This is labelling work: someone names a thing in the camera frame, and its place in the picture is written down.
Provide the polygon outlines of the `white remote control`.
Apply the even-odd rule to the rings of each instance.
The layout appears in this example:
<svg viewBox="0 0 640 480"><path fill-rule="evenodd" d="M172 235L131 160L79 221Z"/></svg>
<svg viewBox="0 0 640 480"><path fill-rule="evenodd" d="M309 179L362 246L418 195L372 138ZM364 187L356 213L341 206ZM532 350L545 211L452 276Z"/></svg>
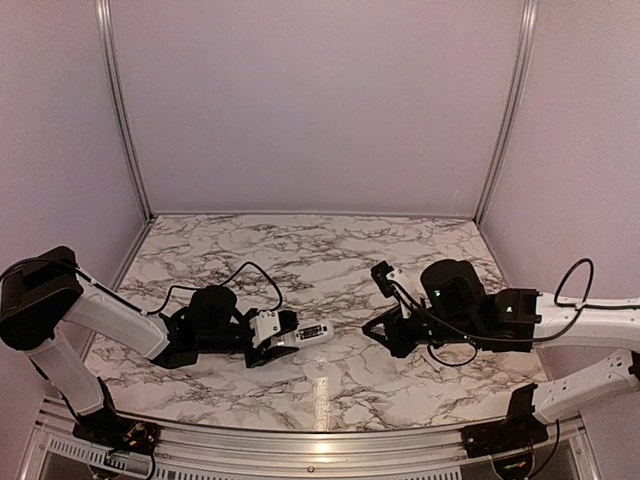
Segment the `white remote control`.
<svg viewBox="0 0 640 480"><path fill-rule="evenodd" d="M274 336L270 339L271 347L306 348L330 341L334 337L334 327L331 322L316 322L306 327Z"/></svg>

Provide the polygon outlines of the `white battery cover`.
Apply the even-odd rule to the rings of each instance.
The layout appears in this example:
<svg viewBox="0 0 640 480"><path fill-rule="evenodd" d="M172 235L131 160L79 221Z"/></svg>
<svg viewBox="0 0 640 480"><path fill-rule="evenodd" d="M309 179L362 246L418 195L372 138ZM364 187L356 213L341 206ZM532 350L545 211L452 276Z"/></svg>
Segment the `white battery cover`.
<svg viewBox="0 0 640 480"><path fill-rule="evenodd" d="M421 353L420 358L424 361L426 365L428 365L435 372L441 372L444 369L444 366L441 363L435 361L433 358L431 358L427 354Z"/></svg>

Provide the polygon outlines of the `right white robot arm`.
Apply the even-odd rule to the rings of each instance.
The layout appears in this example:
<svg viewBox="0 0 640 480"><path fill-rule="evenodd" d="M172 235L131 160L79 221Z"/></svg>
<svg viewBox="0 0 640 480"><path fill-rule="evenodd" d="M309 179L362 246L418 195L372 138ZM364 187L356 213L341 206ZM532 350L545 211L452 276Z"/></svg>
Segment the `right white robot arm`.
<svg viewBox="0 0 640 480"><path fill-rule="evenodd" d="M371 276L397 306L367 322L362 332L395 358L417 346L434 351L468 344L476 351L530 353L548 347L611 349L605 359L557 380L515 390L495 438L515 448L535 425L572 416L591 403L639 389L639 302L559 292L506 288L489 294L468 261L445 259L428 266L417 282L381 262Z"/></svg>

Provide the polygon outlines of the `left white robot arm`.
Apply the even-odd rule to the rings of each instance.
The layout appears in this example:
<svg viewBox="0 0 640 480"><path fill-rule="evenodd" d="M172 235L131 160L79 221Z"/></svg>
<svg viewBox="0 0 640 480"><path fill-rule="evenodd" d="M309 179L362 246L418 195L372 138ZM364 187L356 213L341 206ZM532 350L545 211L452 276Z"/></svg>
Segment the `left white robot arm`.
<svg viewBox="0 0 640 480"><path fill-rule="evenodd" d="M291 310L241 313L227 287L195 288L188 306L170 316L148 312L91 278L73 250L56 247L9 266L1 275L1 339L24 352L66 400L76 421L106 445L125 438L108 388L63 336L70 322L114 340L164 369L193 365L204 354L236 354L247 367L299 351Z"/></svg>

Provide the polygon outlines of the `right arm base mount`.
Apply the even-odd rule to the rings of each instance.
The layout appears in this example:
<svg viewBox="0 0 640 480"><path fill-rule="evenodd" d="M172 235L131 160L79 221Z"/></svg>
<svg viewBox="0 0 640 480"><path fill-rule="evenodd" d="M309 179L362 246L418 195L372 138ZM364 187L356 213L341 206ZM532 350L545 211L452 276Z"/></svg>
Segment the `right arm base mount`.
<svg viewBox="0 0 640 480"><path fill-rule="evenodd" d="M532 383L514 390L504 418L461 430L469 458L526 449L549 439L546 425L534 417L533 396L537 387Z"/></svg>

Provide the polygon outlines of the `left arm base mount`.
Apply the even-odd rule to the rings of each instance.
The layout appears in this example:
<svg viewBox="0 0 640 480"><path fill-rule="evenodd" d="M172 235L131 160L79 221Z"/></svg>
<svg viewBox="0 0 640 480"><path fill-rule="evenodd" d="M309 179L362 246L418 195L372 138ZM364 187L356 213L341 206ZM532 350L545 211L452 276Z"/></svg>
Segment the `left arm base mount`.
<svg viewBox="0 0 640 480"><path fill-rule="evenodd" d="M160 431L160 426L156 423L122 417L103 408L92 414L79 416L73 435L115 452L151 455L155 452Z"/></svg>

